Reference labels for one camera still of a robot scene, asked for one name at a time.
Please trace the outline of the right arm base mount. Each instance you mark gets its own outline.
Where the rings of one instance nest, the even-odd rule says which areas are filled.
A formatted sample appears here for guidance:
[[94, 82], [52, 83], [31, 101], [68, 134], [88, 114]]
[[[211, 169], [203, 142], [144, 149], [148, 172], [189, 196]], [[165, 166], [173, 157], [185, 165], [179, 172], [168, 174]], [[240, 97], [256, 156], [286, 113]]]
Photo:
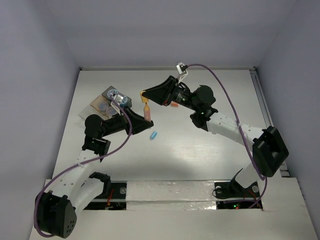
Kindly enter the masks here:
[[258, 182], [255, 181], [248, 187], [242, 187], [236, 182], [236, 177], [230, 181], [216, 181], [212, 195], [216, 198], [218, 210], [239, 210], [239, 209], [263, 209]]

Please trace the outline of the orange marker cap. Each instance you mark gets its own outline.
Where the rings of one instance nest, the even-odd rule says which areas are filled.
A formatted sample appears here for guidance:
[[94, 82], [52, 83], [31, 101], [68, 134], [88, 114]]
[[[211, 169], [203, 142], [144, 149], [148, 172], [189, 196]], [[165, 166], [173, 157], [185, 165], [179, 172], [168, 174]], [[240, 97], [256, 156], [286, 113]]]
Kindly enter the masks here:
[[145, 96], [143, 96], [143, 93], [144, 93], [144, 92], [145, 92], [145, 91], [141, 91], [141, 92], [140, 92], [140, 98], [141, 98], [142, 103], [146, 104], [146, 103], [149, 101], [149, 99], [146, 98]]

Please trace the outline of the grey lid small jar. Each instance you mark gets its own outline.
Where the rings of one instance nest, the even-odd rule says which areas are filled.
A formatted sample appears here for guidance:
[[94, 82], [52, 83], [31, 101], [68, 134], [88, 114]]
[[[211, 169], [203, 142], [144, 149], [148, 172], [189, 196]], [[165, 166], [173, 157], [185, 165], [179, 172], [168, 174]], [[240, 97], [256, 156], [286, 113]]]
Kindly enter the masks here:
[[97, 105], [97, 107], [100, 112], [106, 112], [107, 108], [109, 107], [109, 104], [107, 102], [100, 102]]

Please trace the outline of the blue lid jar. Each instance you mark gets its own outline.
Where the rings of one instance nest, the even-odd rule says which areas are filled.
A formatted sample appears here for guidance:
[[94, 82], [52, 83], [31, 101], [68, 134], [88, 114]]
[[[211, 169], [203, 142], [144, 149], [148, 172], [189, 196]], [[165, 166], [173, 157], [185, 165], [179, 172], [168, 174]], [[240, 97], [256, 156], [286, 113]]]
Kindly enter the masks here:
[[118, 91], [117, 91], [116, 89], [114, 89], [114, 88], [109, 89], [109, 90], [107, 91], [107, 93], [106, 93], [106, 95], [107, 95], [107, 97], [108, 97], [109, 99], [113, 99], [114, 96], [116, 96], [117, 94], [118, 94]]

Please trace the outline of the clear small jar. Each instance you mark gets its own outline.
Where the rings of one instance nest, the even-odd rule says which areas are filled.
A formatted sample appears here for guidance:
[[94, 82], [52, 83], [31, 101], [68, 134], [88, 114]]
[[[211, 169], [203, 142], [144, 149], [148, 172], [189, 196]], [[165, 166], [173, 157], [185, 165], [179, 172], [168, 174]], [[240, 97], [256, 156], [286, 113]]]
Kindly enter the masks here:
[[113, 116], [115, 116], [118, 112], [112, 107], [108, 107], [106, 109], [106, 115], [109, 117], [109, 118], [112, 118]]

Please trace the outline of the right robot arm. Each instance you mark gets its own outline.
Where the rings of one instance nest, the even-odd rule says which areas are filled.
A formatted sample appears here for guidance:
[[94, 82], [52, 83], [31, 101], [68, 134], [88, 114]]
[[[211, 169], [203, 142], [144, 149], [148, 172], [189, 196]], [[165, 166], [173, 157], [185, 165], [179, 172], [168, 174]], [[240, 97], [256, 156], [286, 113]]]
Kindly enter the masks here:
[[163, 83], [143, 90], [140, 95], [161, 106], [174, 102], [191, 109], [194, 112], [190, 118], [197, 128], [245, 147], [251, 163], [241, 169], [230, 183], [230, 190], [235, 196], [242, 196], [258, 179], [273, 177], [289, 156], [287, 146], [274, 126], [262, 129], [243, 124], [239, 118], [232, 119], [213, 108], [216, 98], [207, 85], [191, 91], [186, 84], [169, 76]]

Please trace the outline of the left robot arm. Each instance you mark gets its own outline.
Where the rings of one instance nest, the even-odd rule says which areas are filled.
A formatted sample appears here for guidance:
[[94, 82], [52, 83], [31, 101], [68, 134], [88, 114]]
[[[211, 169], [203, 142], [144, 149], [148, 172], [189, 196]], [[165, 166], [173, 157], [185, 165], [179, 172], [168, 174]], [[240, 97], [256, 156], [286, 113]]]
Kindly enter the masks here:
[[89, 115], [84, 122], [85, 138], [75, 163], [53, 177], [35, 199], [34, 227], [45, 238], [70, 236], [80, 212], [97, 196], [111, 193], [111, 178], [98, 171], [104, 158], [121, 149], [110, 151], [111, 142], [104, 137], [125, 131], [128, 137], [153, 127], [129, 107], [120, 114], [104, 120], [97, 114]]

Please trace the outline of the peach highlighter marker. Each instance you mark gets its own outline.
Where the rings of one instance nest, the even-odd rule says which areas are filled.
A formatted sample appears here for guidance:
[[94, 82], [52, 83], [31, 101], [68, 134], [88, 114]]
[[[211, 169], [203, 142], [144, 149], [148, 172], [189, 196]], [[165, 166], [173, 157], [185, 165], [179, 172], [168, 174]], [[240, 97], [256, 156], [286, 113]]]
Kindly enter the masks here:
[[145, 103], [143, 108], [143, 115], [146, 121], [151, 122], [151, 109], [147, 102]]

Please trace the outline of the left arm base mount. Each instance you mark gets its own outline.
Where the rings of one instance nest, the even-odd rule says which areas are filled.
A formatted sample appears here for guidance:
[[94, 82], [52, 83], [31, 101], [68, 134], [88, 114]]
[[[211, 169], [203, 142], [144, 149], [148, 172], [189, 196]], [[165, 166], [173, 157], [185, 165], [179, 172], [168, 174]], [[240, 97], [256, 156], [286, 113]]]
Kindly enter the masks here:
[[84, 187], [89, 187], [89, 182], [97, 180], [98, 183], [103, 184], [103, 189], [99, 195], [96, 195], [83, 209], [84, 210], [126, 210], [126, 194], [127, 182], [126, 181], [111, 181], [107, 174], [94, 172], [90, 177], [84, 181], [81, 190]]

